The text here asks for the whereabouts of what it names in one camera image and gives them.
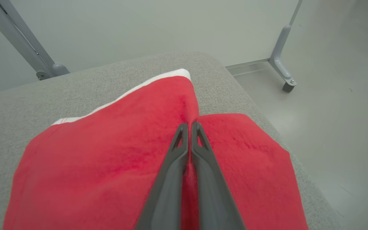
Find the white trim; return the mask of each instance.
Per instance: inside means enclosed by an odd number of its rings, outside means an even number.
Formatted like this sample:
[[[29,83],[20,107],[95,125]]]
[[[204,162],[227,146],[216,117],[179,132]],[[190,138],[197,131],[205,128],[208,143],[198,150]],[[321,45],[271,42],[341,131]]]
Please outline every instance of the white trim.
[[[191,81],[191,77],[190,77],[190,73],[185,70],[185,69],[179,69],[179,70],[174,70],[174,71],[171,71],[171,72],[168,72],[168,73],[164,73],[164,74],[160,74],[158,76],[155,76],[155,77],[152,77],[150,78],[149,80],[146,80],[145,82],[141,83],[140,85],[134,87],[133,89],[127,91],[126,93],[124,93],[123,95],[121,95],[119,98],[117,98],[116,100],[112,101],[112,102],[109,102],[105,105],[102,105],[98,108],[96,108],[95,110],[93,110],[91,113],[83,116],[83,117],[75,117],[75,118],[61,118],[59,120],[57,120],[54,124],[52,125],[55,125],[55,124],[63,124],[63,123],[68,123],[68,122],[75,122],[79,119],[82,119],[82,118],[85,118],[103,108],[106,108],[107,106],[109,105],[112,105],[113,103],[117,102],[118,100],[122,99],[123,97],[127,96],[128,94],[130,93],[133,93],[134,91],[140,89],[141,87],[144,87],[144,86],[147,86],[149,85],[150,83],[152,82],[155,82],[157,80],[160,80],[162,78],[167,78],[167,77],[175,77],[175,76],[182,76],[182,77],[186,77],[188,80]]]

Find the caster wheel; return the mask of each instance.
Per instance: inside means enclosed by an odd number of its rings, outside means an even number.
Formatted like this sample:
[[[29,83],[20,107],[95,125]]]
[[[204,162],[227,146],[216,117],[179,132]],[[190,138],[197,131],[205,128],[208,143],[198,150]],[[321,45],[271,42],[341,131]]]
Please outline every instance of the caster wheel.
[[[288,85],[287,83],[285,83],[285,85],[283,85],[282,90],[283,90],[283,91],[285,91],[285,92],[290,93],[290,92],[293,90],[293,88],[294,88],[294,87],[295,87],[295,86],[290,86],[290,85]]]

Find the gray fabric surface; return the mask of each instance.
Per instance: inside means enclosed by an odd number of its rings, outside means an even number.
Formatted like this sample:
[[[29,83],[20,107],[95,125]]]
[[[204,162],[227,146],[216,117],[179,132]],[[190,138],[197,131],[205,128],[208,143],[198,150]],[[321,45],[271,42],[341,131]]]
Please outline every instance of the gray fabric surface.
[[[28,142],[59,118],[78,117],[143,81],[179,68],[193,81],[200,114],[244,113],[288,147],[255,103],[218,61],[203,53],[171,53],[89,69],[0,92],[0,229],[13,173]],[[339,219],[293,154],[310,229],[341,229]]]

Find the red cloth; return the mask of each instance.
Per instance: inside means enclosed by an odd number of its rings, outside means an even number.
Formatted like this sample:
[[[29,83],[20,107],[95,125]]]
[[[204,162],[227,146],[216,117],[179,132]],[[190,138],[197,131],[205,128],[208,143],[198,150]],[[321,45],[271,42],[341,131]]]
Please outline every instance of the red cloth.
[[[176,76],[35,137],[15,172],[4,229],[133,229],[176,128],[195,120],[248,229],[308,228],[289,153],[245,115],[199,116],[192,83]],[[198,229],[187,167],[182,228]]]

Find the glossy gray floor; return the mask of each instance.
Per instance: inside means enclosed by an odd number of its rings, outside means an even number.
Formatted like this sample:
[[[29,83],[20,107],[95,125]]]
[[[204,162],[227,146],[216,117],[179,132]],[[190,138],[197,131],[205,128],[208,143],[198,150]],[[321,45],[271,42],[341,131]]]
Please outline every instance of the glossy gray floor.
[[[282,58],[289,94],[267,62],[231,73],[346,228],[368,229],[368,1],[304,0]]]

